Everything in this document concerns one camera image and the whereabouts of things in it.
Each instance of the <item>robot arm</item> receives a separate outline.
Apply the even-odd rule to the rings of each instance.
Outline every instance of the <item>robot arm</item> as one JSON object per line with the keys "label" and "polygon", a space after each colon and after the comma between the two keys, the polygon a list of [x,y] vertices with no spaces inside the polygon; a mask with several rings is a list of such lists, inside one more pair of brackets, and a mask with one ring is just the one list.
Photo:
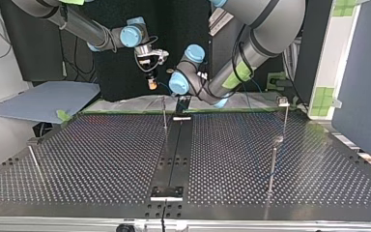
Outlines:
{"label": "robot arm", "polygon": [[235,64],[230,60],[211,81],[196,74],[196,63],[205,56],[203,48],[189,46],[172,74],[169,86],[176,94],[189,92],[202,101],[222,107],[230,93],[242,81],[252,77],[251,70],[277,56],[292,43],[304,18],[305,0],[210,1],[249,25],[249,38],[243,43],[240,54],[236,55]]}
{"label": "robot arm", "polygon": [[149,37],[142,17],[129,19],[126,27],[109,30],[58,0],[13,0],[13,2],[29,15],[48,19],[61,30],[67,30],[86,41],[93,51],[111,49],[117,52],[118,48],[134,47],[138,67],[145,73],[149,88],[156,89],[156,67],[162,65],[169,54],[161,49],[153,50],[153,43],[157,41],[157,37]]}

